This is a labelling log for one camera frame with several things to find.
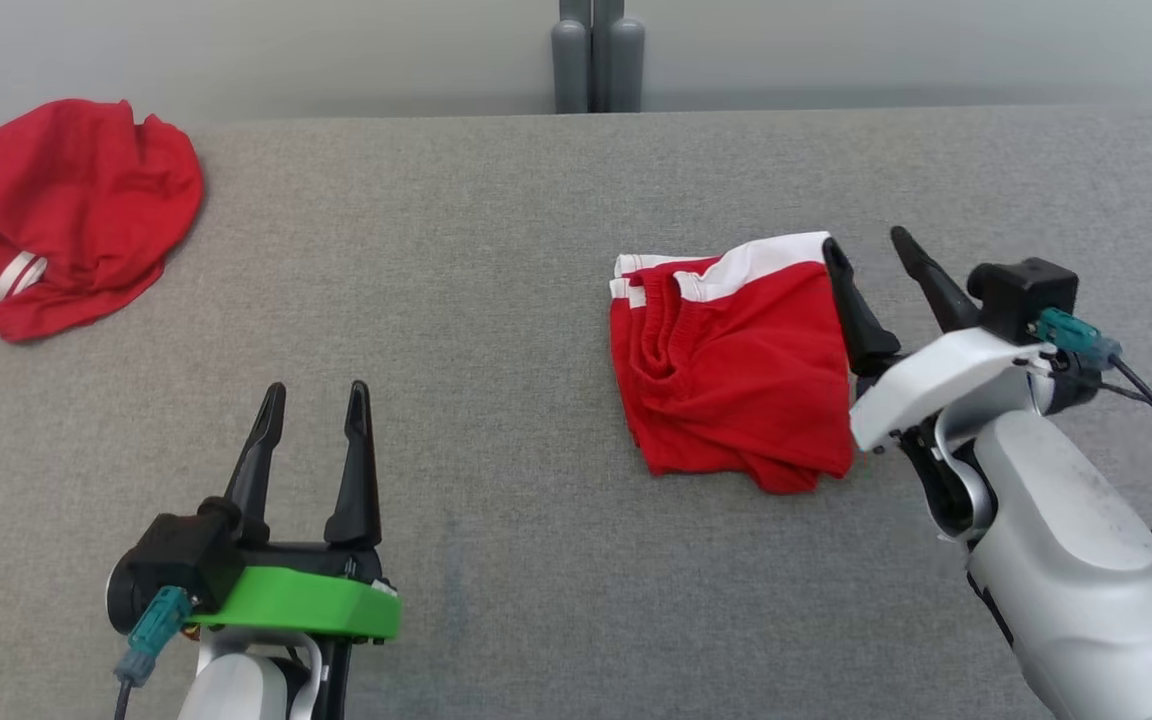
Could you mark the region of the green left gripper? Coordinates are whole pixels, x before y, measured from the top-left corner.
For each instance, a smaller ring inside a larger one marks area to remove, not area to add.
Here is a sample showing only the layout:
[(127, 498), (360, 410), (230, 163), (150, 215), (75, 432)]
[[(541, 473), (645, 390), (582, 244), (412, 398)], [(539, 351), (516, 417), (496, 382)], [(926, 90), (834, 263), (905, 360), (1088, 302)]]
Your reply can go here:
[[(234, 535), (247, 568), (221, 611), (202, 614), (192, 602), (185, 626), (247, 626), (353, 642), (392, 641), (401, 626), (402, 601), (376, 547), (382, 530), (367, 384), (353, 381), (349, 387), (346, 461), (338, 501), (324, 528), (326, 544), (268, 543), (264, 514), (273, 452), (282, 441), (285, 396), (283, 382), (270, 384), (223, 493), (238, 511)], [(109, 624), (123, 635), (131, 632), (157, 593), (143, 592), (134, 583), (128, 568), (131, 551), (116, 561), (106, 588)]]

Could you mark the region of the red shorts with white trim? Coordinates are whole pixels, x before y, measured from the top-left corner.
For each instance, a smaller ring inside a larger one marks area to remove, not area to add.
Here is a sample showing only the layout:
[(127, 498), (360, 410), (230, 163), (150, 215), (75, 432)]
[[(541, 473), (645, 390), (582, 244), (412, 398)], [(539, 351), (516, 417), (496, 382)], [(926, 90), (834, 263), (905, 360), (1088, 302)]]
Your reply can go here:
[(852, 465), (851, 382), (826, 232), (712, 258), (622, 253), (611, 357), (649, 473), (744, 473), (770, 495)]

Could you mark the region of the grey rounded post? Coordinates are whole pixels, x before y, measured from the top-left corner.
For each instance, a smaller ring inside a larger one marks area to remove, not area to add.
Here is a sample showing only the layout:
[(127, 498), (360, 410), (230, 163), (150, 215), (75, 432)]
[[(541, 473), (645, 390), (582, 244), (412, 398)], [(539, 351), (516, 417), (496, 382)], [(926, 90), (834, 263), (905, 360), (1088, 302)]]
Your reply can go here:
[(556, 113), (589, 113), (591, 44), (588, 26), (576, 18), (559, 20), (550, 29), (550, 53)]
[(617, 18), (608, 31), (608, 113), (639, 113), (646, 29), (641, 20)]

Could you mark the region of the grey vertical bar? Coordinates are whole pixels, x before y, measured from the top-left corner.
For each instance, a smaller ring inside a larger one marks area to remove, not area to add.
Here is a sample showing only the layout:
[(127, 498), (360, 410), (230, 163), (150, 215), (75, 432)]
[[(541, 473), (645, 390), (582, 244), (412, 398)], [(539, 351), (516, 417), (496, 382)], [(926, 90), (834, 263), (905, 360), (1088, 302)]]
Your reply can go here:
[(558, 0), (558, 22), (581, 20), (589, 29), (591, 44), (590, 111), (608, 113), (608, 31), (617, 18), (626, 17), (626, 0)]

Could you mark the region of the red shirt with white sleeves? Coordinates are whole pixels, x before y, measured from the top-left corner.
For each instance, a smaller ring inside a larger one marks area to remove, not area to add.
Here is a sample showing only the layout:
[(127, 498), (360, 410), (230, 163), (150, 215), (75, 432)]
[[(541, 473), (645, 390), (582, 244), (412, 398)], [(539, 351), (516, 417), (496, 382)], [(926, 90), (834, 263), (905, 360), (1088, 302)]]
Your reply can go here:
[(126, 101), (59, 100), (1, 126), (0, 340), (45, 340), (138, 300), (204, 197), (187, 132)]

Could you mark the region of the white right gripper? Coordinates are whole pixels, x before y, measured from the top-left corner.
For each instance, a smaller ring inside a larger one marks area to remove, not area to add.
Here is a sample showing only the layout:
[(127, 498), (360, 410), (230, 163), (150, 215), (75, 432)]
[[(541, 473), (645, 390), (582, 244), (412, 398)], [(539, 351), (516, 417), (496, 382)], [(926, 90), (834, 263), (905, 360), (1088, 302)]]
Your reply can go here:
[(1009, 370), (1036, 377), (1023, 382), (1021, 397), (1037, 414), (1061, 414), (1084, 406), (1100, 389), (1101, 374), (1068, 355), (1064, 364), (1052, 344), (1011, 344), (977, 327), (979, 306), (902, 225), (890, 228), (902, 268), (931, 306), (946, 333), (914, 355), (901, 355), (896, 334), (882, 327), (855, 285), (855, 270), (838, 241), (823, 242), (823, 259), (835, 301), (851, 373), (869, 379), (856, 389), (850, 410), (852, 439), (861, 450), (876, 450), (905, 429), (968, 397)]

